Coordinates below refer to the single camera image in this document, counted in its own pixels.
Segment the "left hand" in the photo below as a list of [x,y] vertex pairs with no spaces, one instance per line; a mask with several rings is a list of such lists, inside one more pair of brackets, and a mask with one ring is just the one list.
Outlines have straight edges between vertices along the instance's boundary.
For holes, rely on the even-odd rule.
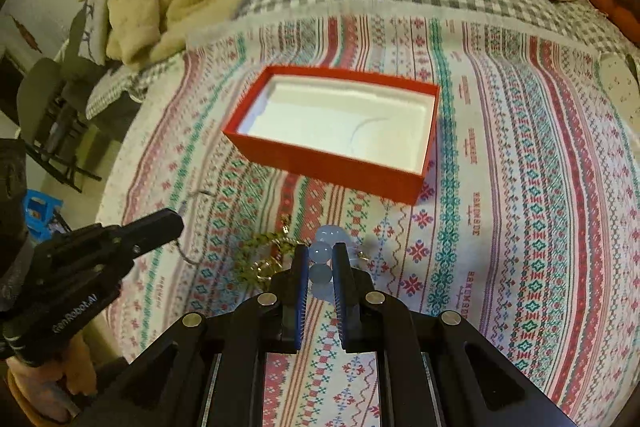
[[35,426],[62,426],[72,418],[68,395],[94,395],[96,369],[84,336],[76,334],[57,359],[31,367],[17,357],[6,360],[13,398]]

